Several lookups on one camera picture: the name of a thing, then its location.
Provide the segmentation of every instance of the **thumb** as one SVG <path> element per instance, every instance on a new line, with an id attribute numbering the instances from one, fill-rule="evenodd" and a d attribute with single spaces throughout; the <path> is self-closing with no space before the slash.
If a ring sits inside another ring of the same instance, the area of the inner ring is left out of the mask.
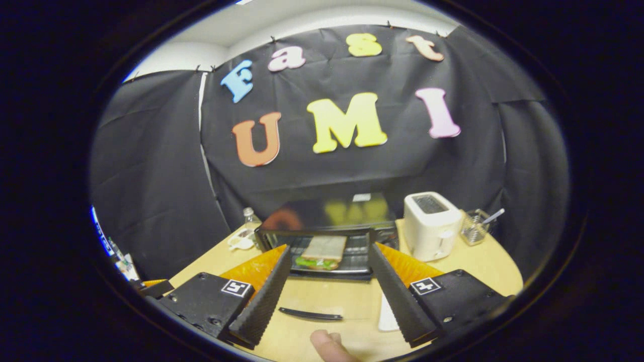
<path id="1" fill-rule="evenodd" d="M 324 362 L 360 362 L 340 344 L 340 335 L 319 329 L 311 333 L 311 343 Z"/>

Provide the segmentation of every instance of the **pink letter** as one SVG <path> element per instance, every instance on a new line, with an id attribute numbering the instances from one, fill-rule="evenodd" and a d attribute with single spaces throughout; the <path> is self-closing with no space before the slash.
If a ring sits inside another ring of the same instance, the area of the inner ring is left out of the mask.
<path id="1" fill-rule="evenodd" d="M 289 46 L 273 53 L 273 60 L 269 63 L 270 71 L 281 71 L 286 68 L 294 69 L 304 65 L 307 61 L 302 56 L 303 51 L 299 46 Z"/>
<path id="2" fill-rule="evenodd" d="M 425 102 L 430 114 L 432 138 L 456 137 L 460 133 L 460 127 L 452 121 L 443 96 L 445 91 L 440 88 L 423 88 L 416 91 L 416 97 Z"/>

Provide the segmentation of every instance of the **orange letter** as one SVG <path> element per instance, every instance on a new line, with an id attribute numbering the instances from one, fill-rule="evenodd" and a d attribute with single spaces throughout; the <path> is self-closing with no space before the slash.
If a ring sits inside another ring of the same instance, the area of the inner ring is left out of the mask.
<path id="1" fill-rule="evenodd" d="M 249 167 L 269 164 L 279 153 L 278 121 L 280 112 L 266 114 L 260 118 L 260 123 L 266 127 L 266 149 L 262 152 L 255 151 L 252 146 L 251 130 L 255 121 L 245 120 L 232 128 L 237 140 L 237 155 L 242 164 Z"/>
<path id="2" fill-rule="evenodd" d="M 414 35 L 405 40 L 416 45 L 418 52 L 431 61 L 440 62 L 445 58 L 443 54 L 434 52 L 434 49 L 431 48 L 434 46 L 433 42 L 423 39 L 420 35 Z"/>

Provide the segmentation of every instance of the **white paper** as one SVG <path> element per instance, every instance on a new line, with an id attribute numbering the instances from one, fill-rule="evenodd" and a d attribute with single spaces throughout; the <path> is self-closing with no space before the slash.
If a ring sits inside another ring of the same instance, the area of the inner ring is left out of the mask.
<path id="1" fill-rule="evenodd" d="M 355 194 L 353 202 L 369 201 L 369 200 L 371 200 L 371 194 Z"/>
<path id="2" fill-rule="evenodd" d="M 393 316 L 393 311 L 387 298 L 385 298 L 384 293 L 380 302 L 380 318 L 378 320 L 378 329 L 381 332 L 390 332 L 392 330 L 399 330 L 398 322 Z"/>

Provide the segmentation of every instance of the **sandwich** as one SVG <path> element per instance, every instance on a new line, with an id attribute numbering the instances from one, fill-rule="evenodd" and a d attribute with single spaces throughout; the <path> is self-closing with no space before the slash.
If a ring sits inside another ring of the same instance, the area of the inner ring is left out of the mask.
<path id="1" fill-rule="evenodd" d="M 346 236 L 315 235 L 295 264 L 317 271 L 337 269 L 345 251 Z"/>

